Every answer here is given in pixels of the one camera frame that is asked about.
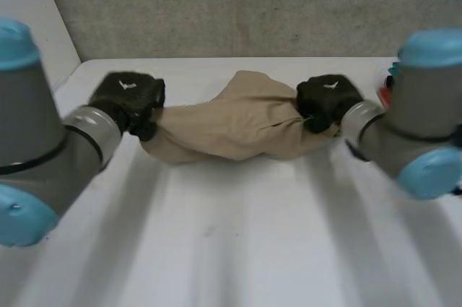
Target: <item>light blue joint cap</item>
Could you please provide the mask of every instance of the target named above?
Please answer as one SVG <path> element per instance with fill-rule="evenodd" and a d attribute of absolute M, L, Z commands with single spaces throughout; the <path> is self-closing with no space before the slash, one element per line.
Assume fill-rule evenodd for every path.
<path fill-rule="evenodd" d="M 0 244 L 32 246 L 52 231 L 58 221 L 58 215 L 33 195 L 0 184 Z"/>
<path fill-rule="evenodd" d="M 438 68 L 462 64 L 462 29 L 422 30 L 398 53 L 404 66 Z"/>
<path fill-rule="evenodd" d="M 26 24 L 0 17 L 0 72 L 38 63 L 40 54 Z"/>
<path fill-rule="evenodd" d="M 396 181 L 414 199 L 430 200 L 450 193 L 462 176 L 462 160 L 456 148 L 432 150 L 409 163 Z"/>

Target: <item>white table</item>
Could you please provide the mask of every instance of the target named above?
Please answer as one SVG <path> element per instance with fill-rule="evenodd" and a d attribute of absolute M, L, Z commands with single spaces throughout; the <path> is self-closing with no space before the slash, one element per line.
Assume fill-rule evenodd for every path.
<path fill-rule="evenodd" d="M 62 114 L 111 70 L 162 77 L 166 105 L 240 69 L 295 86 L 341 72 L 369 98 L 391 59 L 138 59 L 82 64 Z M 341 142 L 295 160 L 169 167 L 125 137 L 47 241 L 0 249 L 1 307 L 456 307 L 462 201 L 403 198 Z"/>

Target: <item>red object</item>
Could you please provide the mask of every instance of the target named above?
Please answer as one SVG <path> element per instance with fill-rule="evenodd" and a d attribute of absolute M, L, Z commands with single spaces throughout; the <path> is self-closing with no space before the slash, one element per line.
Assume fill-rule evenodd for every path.
<path fill-rule="evenodd" d="M 383 107 L 385 109 L 388 109 L 388 107 L 390 107 L 391 100 L 393 98 L 391 88 L 387 88 L 387 87 L 378 88 L 377 96 L 380 99 Z"/>

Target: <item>tan fabric bag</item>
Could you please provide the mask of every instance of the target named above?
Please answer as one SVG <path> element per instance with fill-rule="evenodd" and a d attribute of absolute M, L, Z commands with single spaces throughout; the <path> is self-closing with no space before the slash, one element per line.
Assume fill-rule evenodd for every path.
<path fill-rule="evenodd" d="M 336 127 L 316 135 L 303 128 L 296 90 L 260 72 L 239 71 L 208 103 L 155 113 L 157 133 L 141 145 L 166 163 L 211 156 L 244 160 L 261 153 L 299 157 L 327 143 Z"/>

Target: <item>white wall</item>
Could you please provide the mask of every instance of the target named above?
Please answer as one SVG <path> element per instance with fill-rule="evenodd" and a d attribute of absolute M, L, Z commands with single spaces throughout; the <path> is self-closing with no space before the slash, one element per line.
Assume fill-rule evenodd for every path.
<path fill-rule="evenodd" d="M 62 84 L 80 65 L 54 0 L 0 0 L 0 15 L 31 27 L 53 88 Z"/>

